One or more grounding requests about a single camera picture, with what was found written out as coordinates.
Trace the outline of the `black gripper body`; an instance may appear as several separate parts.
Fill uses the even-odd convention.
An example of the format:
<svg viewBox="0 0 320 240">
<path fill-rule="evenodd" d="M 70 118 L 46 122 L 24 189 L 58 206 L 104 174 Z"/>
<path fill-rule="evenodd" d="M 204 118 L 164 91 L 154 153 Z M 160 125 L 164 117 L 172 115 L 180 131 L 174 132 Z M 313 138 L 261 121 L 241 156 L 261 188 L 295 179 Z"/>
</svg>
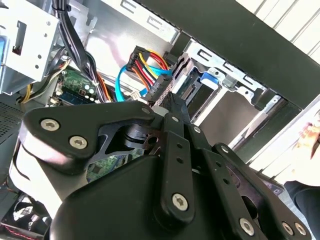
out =
<svg viewBox="0 0 320 240">
<path fill-rule="evenodd" d="M 141 156 L 69 195 L 52 240 L 221 240 L 213 193 L 189 157 Z"/>
</svg>

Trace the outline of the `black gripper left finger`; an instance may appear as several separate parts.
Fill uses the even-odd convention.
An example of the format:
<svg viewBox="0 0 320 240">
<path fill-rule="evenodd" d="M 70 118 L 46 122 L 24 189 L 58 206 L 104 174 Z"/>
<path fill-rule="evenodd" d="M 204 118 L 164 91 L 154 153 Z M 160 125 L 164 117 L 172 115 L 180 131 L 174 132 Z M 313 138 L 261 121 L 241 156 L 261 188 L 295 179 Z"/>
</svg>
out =
<svg viewBox="0 0 320 240">
<path fill-rule="evenodd" d="M 48 188 L 63 201 L 85 186 L 90 164 L 135 149 L 158 156 L 162 164 L 155 208 L 161 218 L 180 224 L 195 215 L 186 103 L 168 93 L 160 106 L 140 101 L 37 108 L 22 120 L 22 149 L 40 163 L 28 193 Z"/>
</svg>

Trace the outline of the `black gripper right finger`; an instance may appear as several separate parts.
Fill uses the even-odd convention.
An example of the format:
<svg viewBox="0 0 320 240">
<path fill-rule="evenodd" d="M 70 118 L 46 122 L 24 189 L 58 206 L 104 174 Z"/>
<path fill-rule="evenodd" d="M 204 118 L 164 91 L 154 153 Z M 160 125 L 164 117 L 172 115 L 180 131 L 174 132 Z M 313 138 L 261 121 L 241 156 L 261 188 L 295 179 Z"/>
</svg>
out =
<svg viewBox="0 0 320 240">
<path fill-rule="evenodd" d="M 191 144 L 191 159 L 205 173 L 205 182 L 212 184 L 222 237 L 311 239 L 308 228 L 227 145 L 209 145 L 200 128 L 191 123 L 185 101 L 178 102 Z"/>
</svg>

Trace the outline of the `person bare hand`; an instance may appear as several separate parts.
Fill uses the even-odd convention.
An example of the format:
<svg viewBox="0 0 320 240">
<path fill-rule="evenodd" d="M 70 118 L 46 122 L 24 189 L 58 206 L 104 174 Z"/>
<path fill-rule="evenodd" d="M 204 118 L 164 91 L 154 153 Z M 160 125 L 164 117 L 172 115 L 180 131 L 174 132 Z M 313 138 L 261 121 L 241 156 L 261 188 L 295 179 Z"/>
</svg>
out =
<svg viewBox="0 0 320 240">
<path fill-rule="evenodd" d="M 318 187 L 320 185 L 320 122 L 308 125 L 292 149 L 288 179 Z"/>
</svg>

